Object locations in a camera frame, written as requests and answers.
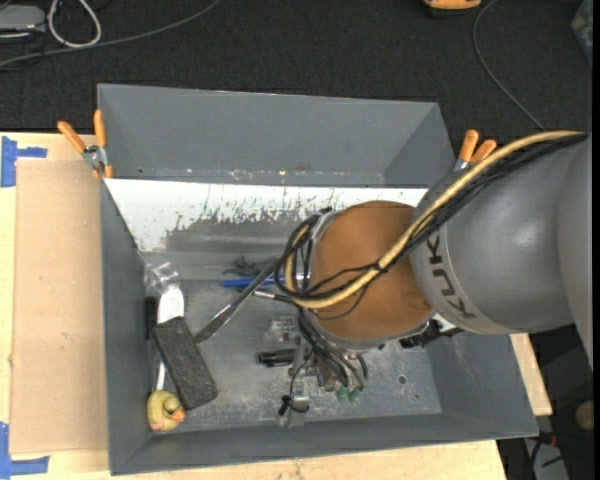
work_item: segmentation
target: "white object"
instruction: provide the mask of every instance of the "white object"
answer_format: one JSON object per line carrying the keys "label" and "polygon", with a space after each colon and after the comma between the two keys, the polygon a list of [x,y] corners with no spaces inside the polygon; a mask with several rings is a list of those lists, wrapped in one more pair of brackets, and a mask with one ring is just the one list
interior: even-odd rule
{"label": "white object", "polygon": [[84,10],[87,11],[87,14],[93,21],[93,25],[95,26],[95,29],[96,29],[95,36],[93,37],[93,39],[86,43],[72,43],[71,41],[67,41],[64,37],[62,37],[62,36],[60,36],[60,34],[58,34],[58,32],[56,31],[56,28],[54,26],[54,23],[53,23],[53,18],[56,14],[56,11],[58,10],[60,1],[61,0],[53,0],[53,2],[51,2],[51,6],[49,7],[49,13],[47,14],[47,22],[49,23],[49,31],[51,32],[51,35],[53,35],[53,37],[58,42],[62,43],[65,46],[68,46],[70,48],[84,48],[85,46],[93,46],[94,44],[97,44],[100,41],[100,38],[102,37],[102,27],[100,26],[100,21],[98,20],[96,13],[93,11],[91,6],[86,2],[86,0],[78,0],[78,2],[80,2],[80,5],[82,5],[82,7],[84,7]]}
{"label": "white object", "polygon": [[[177,284],[172,284],[160,297],[157,322],[161,324],[177,316],[184,316],[184,295]],[[164,388],[165,371],[164,362],[160,361],[156,390]]]}

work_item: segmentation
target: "yellow rubber duck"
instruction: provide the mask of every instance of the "yellow rubber duck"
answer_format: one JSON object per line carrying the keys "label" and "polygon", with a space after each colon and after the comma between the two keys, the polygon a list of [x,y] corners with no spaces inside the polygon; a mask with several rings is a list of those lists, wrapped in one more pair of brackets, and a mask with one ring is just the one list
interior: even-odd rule
{"label": "yellow rubber duck", "polygon": [[170,431],[187,416],[180,400],[169,391],[157,390],[147,399],[147,420],[151,430]]}

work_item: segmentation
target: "white cable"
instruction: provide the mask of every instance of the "white cable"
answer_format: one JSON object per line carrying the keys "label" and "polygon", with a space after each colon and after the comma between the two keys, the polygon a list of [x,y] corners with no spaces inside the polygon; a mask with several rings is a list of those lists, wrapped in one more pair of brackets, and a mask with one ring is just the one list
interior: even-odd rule
{"label": "white cable", "polygon": [[102,37],[102,27],[100,26],[100,21],[98,20],[96,13],[86,2],[86,0],[78,0],[78,2],[80,2],[82,7],[84,7],[87,13],[89,13],[89,16],[91,16],[91,19],[93,20],[93,24],[96,27],[95,37],[87,43],[72,43],[71,41],[67,41],[56,31],[55,26],[53,25],[53,17],[56,14],[56,11],[58,10],[58,4],[60,3],[60,0],[53,0],[53,2],[51,2],[51,7],[49,8],[49,13],[47,14],[47,21],[49,23],[49,31],[51,32],[51,35],[53,35],[53,37],[55,37],[56,40],[58,40],[58,42],[70,48],[83,48],[85,46],[93,46],[94,44],[98,43],[98,41],[100,41],[100,38]]}

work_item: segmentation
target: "metal tool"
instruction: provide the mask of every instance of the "metal tool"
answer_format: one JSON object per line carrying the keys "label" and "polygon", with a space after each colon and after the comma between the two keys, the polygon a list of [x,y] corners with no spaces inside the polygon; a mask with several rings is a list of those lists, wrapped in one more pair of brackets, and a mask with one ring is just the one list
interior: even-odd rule
{"label": "metal tool", "polygon": [[93,114],[93,128],[96,135],[96,145],[87,147],[67,121],[58,121],[58,130],[64,135],[75,150],[82,155],[85,162],[91,166],[94,176],[99,178],[113,178],[113,166],[107,155],[107,136],[105,134],[102,111],[96,110]]}
{"label": "metal tool", "polygon": [[251,281],[249,286],[247,286],[233,302],[230,302],[218,311],[211,322],[194,336],[194,341],[196,343],[202,343],[217,333],[236,314],[244,301],[273,273],[277,263],[277,258],[267,263],[260,273],[253,278],[253,281]]}

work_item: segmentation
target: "gray bin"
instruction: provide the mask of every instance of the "gray bin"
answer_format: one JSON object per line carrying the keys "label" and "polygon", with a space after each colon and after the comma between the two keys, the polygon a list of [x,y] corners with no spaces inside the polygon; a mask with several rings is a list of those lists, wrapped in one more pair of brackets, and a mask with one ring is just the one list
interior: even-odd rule
{"label": "gray bin", "polygon": [[[173,187],[169,182],[223,184],[228,192],[239,186],[426,189],[454,165],[434,103],[103,84],[98,106],[107,129],[114,184],[122,180],[119,185],[126,183],[136,194],[148,193],[148,187],[155,191],[156,183],[165,183],[158,188]],[[198,409],[191,411],[173,433],[151,432],[145,417],[154,379],[144,320],[145,263],[174,263],[184,279],[187,321],[197,326],[230,297],[218,282],[230,259],[245,254],[258,261],[279,254],[307,199],[296,199],[277,219],[260,213],[255,220],[228,222],[213,220],[211,212],[209,222],[179,222],[159,247],[143,248],[138,229],[127,217],[124,197],[114,197],[111,187],[101,184],[113,474],[537,433],[509,337],[473,334],[439,339],[424,349],[401,349],[393,343],[382,352],[373,351],[368,361],[371,383],[359,406],[338,407],[329,400],[321,406],[323,402],[315,399],[313,419],[308,416],[303,427],[279,428],[273,419],[279,406],[274,399],[288,384],[280,369],[268,369],[278,370],[271,373],[278,377],[266,384],[264,367],[257,365],[257,350],[252,348],[271,315],[287,309],[263,309],[264,303],[255,301],[200,346],[218,384],[218,399],[197,414]],[[173,191],[164,193],[161,207],[141,209],[149,215],[177,211],[170,199]],[[406,382],[394,382],[399,372]],[[257,392],[264,385],[258,379],[273,385],[274,392]],[[247,408],[240,413],[245,415],[241,421],[235,417],[237,405],[226,398],[238,389]],[[391,403],[380,403],[394,392]],[[251,418],[257,412],[252,408],[263,403],[270,411],[258,409],[259,416]]]}

